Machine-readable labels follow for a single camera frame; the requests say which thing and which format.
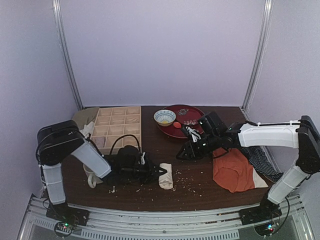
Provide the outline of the beige underwear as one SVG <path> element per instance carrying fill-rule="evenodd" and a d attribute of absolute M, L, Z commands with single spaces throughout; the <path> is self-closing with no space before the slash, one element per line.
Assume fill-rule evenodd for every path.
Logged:
<path fill-rule="evenodd" d="M 174 187 L 172 176 L 172 165 L 170 163 L 161 163 L 159 165 L 162 169 L 166 170 L 166 173 L 159 176 L 158 184 L 160 188 L 164 190 L 171 190 Z"/>

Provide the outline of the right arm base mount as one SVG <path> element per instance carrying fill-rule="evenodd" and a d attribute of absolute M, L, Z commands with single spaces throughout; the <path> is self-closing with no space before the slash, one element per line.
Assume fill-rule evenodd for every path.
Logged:
<path fill-rule="evenodd" d="M 273 218 L 281 216 L 282 211 L 280 210 L 280 206 L 269 200 L 262 201 L 258 206 L 241 209 L 239 211 L 239 217 L 243 226 L 270 221 Z"/>

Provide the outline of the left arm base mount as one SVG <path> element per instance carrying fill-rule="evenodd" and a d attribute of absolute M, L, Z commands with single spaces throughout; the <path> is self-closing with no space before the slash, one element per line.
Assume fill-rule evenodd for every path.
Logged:
<path fill-rule="evenodd" d="M 66 202 L 54 205 L 49 201 L 46 211 L 48 218 L 77 226 L 86 226 L 89 215 L 88 210 L 70 207 Z"/>

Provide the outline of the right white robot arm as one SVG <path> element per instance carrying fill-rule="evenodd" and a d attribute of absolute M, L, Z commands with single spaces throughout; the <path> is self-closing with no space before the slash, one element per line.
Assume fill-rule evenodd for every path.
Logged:
<path fill-rule="evenodd" d="M 176 155 L 178 160 L 198 160 L 223 148 L 283 147 L 298 150 L 298 158 L 268 191 L 262 205 L 280 204 L 304 180 L 320 171 L 320 134 L 308 115 L 299 120 L 280 123 L 233 123 L 226 126 L 216 112 L 202 116 L 198 121 L 203 132 L 183 125 L 187 136 Z"/>

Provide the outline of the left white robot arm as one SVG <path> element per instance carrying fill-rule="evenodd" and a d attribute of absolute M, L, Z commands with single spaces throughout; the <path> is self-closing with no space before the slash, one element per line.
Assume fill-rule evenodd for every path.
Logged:
<path fill-rule="evenodd" d="M 149 160 L 139 145 L 126 145 L 116 154 L 102 154 L 91 139 L 85 138 L 73 120 L 41 128 L 37 133 L 37 142 L 35 157 L 53 205 L 66 203 L 62 162 L 68 156 L 78 159 L 109 185 L 127 178 L 147 184 L 168 172 Z"/>

